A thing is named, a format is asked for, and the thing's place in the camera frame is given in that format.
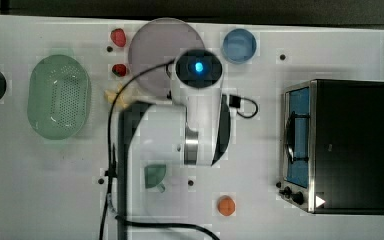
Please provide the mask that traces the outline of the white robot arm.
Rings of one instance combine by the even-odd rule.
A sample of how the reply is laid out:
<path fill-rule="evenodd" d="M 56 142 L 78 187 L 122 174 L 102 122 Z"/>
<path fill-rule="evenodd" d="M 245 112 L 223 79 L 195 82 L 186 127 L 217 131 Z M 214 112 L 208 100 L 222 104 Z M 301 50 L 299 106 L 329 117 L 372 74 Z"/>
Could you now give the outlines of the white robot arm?
<path fill-rule="evenodd" d="M 188 49 L 161 67 L 170 76 L 171 102 L 134 101 L 119 114 L 117 240 L 128 240 L 128 229 L 188 229 L 219 237 L 191 223 L 140 222 L 129 212 L 133 202 L 150 193 L 161 208 L 178 207 L 174 198 L 186 192 L 189 167 L 212 167 L 229 145 L 231 117 L 222 94 L 223 66 L 206 49 Z"/>

